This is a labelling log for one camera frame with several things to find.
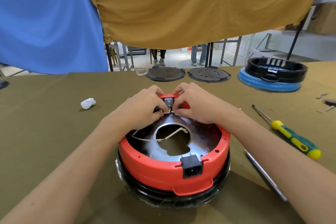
black pants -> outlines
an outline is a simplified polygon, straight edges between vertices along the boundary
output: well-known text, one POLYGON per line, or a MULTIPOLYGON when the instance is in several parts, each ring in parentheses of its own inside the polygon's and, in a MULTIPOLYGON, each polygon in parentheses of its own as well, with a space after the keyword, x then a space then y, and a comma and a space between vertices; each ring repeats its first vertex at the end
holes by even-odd
MULTIPOLYGON (((158 58, 158 50, 157 49, 150 49, 150 52, 152 52, 153 58, 158 58)), ((165 58, 166 50, 160 50, 161 59, 165 58)))

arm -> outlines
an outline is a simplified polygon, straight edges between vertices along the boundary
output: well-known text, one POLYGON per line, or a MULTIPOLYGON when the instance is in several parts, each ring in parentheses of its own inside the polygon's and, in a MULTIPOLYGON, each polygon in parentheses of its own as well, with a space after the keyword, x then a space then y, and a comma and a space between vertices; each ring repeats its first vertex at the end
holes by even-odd
POLYGON ((176 115, 202 123, 216 123, 232 133, 274 180, 307 223, 336 222, 336 175, 300 153, 238 108, 194 83, 174 91, 176 115), (190 109, 178 109, 188 102, 190 109))
POLYGON ((155 107, 168 112, 156 94, 163 92, 151 86, 111 112, 0 224, 73 223, 111 150, 130 130, 144 128, 163 116, 153 113, 155 107))

red plastic housing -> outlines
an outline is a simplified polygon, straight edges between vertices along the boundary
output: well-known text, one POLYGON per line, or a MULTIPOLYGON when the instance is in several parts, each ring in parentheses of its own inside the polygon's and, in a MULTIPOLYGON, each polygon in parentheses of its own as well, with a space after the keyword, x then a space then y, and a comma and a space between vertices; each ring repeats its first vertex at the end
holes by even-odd
MULTIPOLYGON (((160 98, 177 98, 178 94, 160 95, 160 98)), ((183 108, 190 108, 183 103, 183 108)), ((173 191, 177 196, 187 196, 203 192, 213 186, 213 179, 223 168, 229 151, 230 133, 220 129, 222 136, 214 150, 201 157, 203 173, 190 178, 183 178, 181 161, 164 162, 155 160, 135 150, 123 138, 119 143, 121 160, 127 171, 141 183, 161 189, 173 191)))

blue jeans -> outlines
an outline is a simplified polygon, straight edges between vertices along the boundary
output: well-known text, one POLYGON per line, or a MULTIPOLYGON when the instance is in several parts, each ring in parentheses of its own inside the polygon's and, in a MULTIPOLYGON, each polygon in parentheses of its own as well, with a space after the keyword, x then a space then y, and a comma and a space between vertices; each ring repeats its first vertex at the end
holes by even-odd
MULTIPOLYGON (((207 54, 208 44, 201 44, 201 47, 202 47, 202 53, 201 53, 201 58, 199 59, 199 62, 203 63, 205 62, 205 56, 207 54)), ((197 63, 196 54, 197 54, 197 45, 194 45, 191 48, 191 62, 193 63, 197 63)))

wire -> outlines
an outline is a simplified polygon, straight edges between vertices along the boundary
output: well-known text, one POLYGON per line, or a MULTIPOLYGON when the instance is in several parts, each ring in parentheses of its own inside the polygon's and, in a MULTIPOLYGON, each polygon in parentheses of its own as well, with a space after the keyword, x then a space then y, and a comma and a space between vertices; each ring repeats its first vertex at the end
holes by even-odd
POLYGON ((135 138, 135 139, 138 139, 138 140, 141 140, 141 141, 157 141, 157 142, 161 142, 161 141, 163 141, 163 140, 166 140, 166 139, 172 137, 174 134, 176 134, 176 133, 179 132, 179 131, 183 131, 184 133, 188 133, 188 131, 187 131, 185 128, 181 127, 181 128, 177 129, 176 131, 174 131, 174 132, 171 133, 169 136, 167 136, 167 137, 165 137, 165 138, 163 138, 163 139, 144 139, 144 138, 139 138, 139 137, 135 137, 135 136, 133 136, 135 133, 134 133, 131 137, 133 137, 133 138, 135 138))

